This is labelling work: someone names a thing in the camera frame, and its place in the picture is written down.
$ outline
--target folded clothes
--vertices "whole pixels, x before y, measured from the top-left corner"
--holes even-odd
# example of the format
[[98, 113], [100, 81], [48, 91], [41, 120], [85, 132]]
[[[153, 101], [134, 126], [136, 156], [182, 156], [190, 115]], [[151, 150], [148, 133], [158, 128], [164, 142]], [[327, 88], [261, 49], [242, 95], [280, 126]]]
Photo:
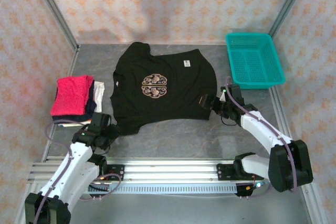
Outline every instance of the folded clothes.
[[59, 79], [56, 99], [50, 111], [51, 116], [85, 115], [91, 86], [93, 88], [92, 76], [70, 76]]
[[[99, 113], [102, 112], [101, 104], [103, 100], [104, 90], [105, 90], [104, 83], [100, 81], [95, 81], [94, 90], [93, 90], [93, 100], [97, 105], [95, 108], [95, 112], [99, 112]], [[59, 123], [58, 126], [74, 127], [74, 126], [81, 126], [82, 124], [89, 124], [89, 123], [91, 123], [91, 119], [78, 122], [78, 123]]]
[[75, 122], [83, 122], [86, 120], [89, 120], [92, 118], [92, 115], [94, 113], [94, 110], [96, 108], [96, 103], [93, 100], [93, 91], [94, 91], [94, 83], [92, 83], [90, 89], [89, 89], [89, 94], [88, 94], [88, 100], [87, 100], [87, 104], [85, 106], [85, 113], [83, 115], [54, 115], [52, 117], [52, 120], [62, 120], [62, 119], [66, 119], [66, 120], [72, 120]]

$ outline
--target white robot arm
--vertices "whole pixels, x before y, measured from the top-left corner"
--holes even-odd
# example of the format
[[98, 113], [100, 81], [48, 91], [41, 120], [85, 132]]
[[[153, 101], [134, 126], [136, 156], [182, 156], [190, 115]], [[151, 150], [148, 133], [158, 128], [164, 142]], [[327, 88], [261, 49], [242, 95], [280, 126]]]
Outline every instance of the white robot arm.
[[[253, 105], [245, 105], [239, 86], [227, 85], [222, 91], [221, 98], [204, 95], [199, 101], [200, 105], [214, 110], [224, 118], [236, 121], [239, 126], [250, 132], [270, 155], [270, 158], [260, 157], [255, 153], [237, 156], [233, 163], [235, 176], [245, 180], [246, 177], [251, 178], [252, 174], [258, 175], [269, 180], [279, 192], [312, 182], [306, 144], [302, 140], [293, 141], [283, 135], [269, 124]], [[106, 114], [95, 113], [88, 130], [82, 129], [74, 135], [70, 146], [72, 156], [68, 154], [65, 157], [39, 194], [28, 195], [25, 202], [27, 224], [70, 223], [70, 213], [82, 193], [95, 178], [104, 174], [106, 159], [94, 154], [96, 147], [105, 149], [119, 136], [115, 125], [106, 128], [108, 117]], [[229, 177], [225, 176], [224, 170], [221, 170], [220, 174], [218, 179], [221, 177], [225, 180], [225, 177]], [[40, 214], [38, 220], [35, 218], [37, 213]]]

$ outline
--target black t-shirt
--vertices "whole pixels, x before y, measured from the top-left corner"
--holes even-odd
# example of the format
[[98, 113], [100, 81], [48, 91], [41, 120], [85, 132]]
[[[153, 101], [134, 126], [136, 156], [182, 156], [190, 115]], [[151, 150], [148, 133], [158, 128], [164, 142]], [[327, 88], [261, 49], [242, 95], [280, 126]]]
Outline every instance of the black t-shirt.
[[113, 115], [122, 135], [164, 120], [208, 120], [210, 110], [198, 103], [217, 92], [215, 71], [198, 49], [152, 56], [150, 46], [140, 42], [120, 57], [113, 80]]

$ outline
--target gray table surface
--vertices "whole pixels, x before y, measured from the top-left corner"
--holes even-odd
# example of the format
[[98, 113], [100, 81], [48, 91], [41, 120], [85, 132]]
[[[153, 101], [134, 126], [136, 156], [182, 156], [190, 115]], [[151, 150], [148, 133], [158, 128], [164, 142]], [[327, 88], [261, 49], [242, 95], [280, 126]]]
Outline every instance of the gray table surface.
[[[72, 75], [89, 74], [105, 85], [103, 113], [113, 115], [110, 96], [113, 93], [113, 72], [120, 56], [129, 45], [82, 45]], [[151, 45], [152, 55], [167, 55], [198, 48], [212, 64], [217, 77], [218, 94], [225, 77], [231, 75], [224, 45]], [[253, 104], [264, 118], [277, 127], [268, 90], [242, 90], [245, 103]], [[157, 158], [223, 158], [255, 152], [267, 157], [266, 150], [239, 126], [222, 125], [220, 117], [211, 113], [209, 121], [169, 120], [147, 124], [136, 135], [122, 136], [111, 145], [110, 157]], [[78, 127], [57, 128], [54, 139], [70, 144]], [[66, 150], [51, 145], [49, 156], [65, 156]]]
[[302, 198], [274, 189], [267, 195], [237, 196], [110, 195], [79, 201], [71, 224], [309, 224]]

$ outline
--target red towel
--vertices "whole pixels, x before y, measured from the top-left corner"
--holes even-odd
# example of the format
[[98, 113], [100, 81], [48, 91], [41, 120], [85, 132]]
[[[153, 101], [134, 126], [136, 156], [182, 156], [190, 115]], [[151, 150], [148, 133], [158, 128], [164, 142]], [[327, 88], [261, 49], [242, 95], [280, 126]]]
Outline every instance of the red towel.
[[58, 79], [58, 91], [50, 115], [84, 115], [92, 82], [92, 76], [70, 76]]

